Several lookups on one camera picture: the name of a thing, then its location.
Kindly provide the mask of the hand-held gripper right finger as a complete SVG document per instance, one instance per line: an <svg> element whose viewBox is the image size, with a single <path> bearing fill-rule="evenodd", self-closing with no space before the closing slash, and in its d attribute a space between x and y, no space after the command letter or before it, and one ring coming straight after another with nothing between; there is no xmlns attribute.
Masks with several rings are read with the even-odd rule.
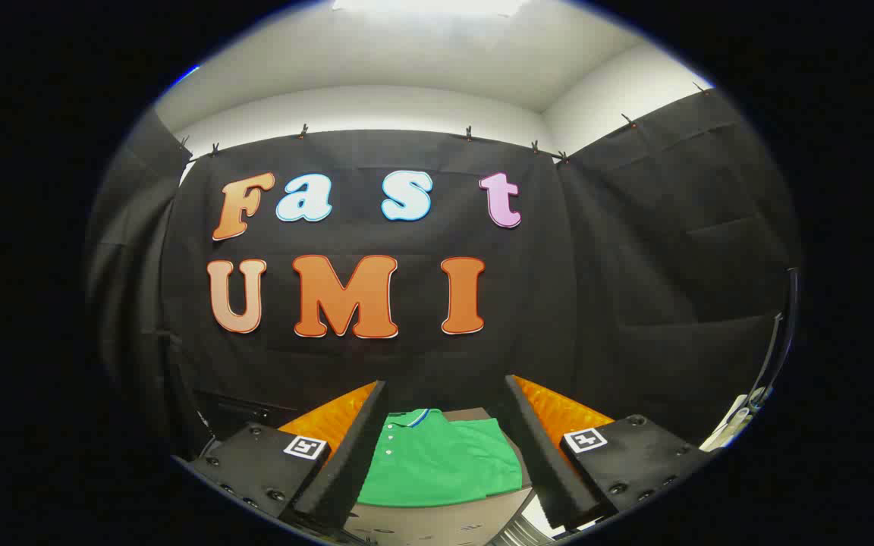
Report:
<svg viewBox="0 0 874 546"><path fill-rule="evenodd" d="M712 457L646 416L611 419L516 375L504 379L504 431L549 525L568 529L635 510Z"/></svg>

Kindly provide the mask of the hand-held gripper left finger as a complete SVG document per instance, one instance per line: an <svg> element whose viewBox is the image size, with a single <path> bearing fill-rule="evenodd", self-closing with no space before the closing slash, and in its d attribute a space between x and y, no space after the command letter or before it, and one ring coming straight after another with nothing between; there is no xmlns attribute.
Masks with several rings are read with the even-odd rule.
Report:
<svg viewBox="0 0 874 546"><path fill-rule="evenodd" d="M339 533L365 482L386 409L388 385L371 381L281 426L245 419L183 466L268 522Z"/></svg>

